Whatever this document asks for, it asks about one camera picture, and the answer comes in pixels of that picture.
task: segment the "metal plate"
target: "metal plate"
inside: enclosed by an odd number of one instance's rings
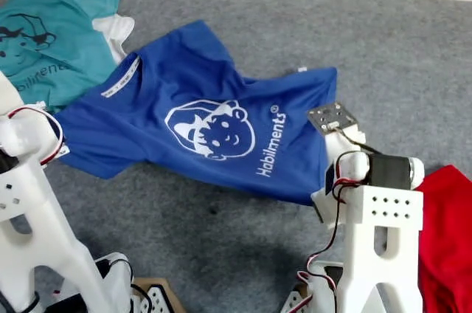
[[[338,102],[311,109],[308,119],[322,135],[330,134],[336,128],[343,129],[357,123],[355,117]]]

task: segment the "white cartoon face logo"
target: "white cartoon face logo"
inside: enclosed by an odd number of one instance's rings
[[[247,111],[236,100],[197,100],[170,110],[165,124],[189,151],[225,160],[253,150],[254,130],[247,118]]]

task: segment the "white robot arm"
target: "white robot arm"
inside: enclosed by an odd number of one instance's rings
[[[326,188],[312,194],[313,203],[328,228],[336,231],[344,224],[345,260],[320,262],[312,255],[307,267],[312,275],[299,275],[308,284],[307,305],[292,304],[282,311],[303,307],[313,313],[382,313],[376,289],[382,283],[394,312],[421,313],[417,271],[423,194],[412,189],[423,181],[423,163],[366,146],[357,121],[339,103],[311,110],[308,118],[324,135],[332,162]],[[382,255],[374,250],[375,227],[388,228]],[[337,289],[331,278],[320,279],[326,275],[337,276],[332,278],[339,281]]]

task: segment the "t-shirt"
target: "t-shirt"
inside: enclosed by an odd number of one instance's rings
[[[472,182],[453,165],[427,176],[420,289],[428,313],[472,312]]]
[[[58,111],[113,72],[110,49],[92,20],[119,0],[9,0],[0,9],[0,70],[25,103]]]
[[[336,69],[244,78],[202,21],[132,52],[57,114],[61,159],[110,178],[149,161],[193,179],[311,204],[327,166],[306,112],[332,103]]]

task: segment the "carpet floor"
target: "carpet floor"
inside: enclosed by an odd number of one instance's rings
[[[127,51],[201,18],[245,75],[336,66],[338,99],[370,145],[419,157],[429,170],[454,163],[472,174],[472,3],[122,0],[119,13],[136,19]],[[189,312],[278,312],[296,270],[330,235],[312,208],[156,165],[108,181],[60,162],[46,174],[94,257],[125,253],[137,276],[168,278]],[[339,261],[343,252],[341,231],[323,258]],[[48,269],[37,273],[41,292],[60,282]]]

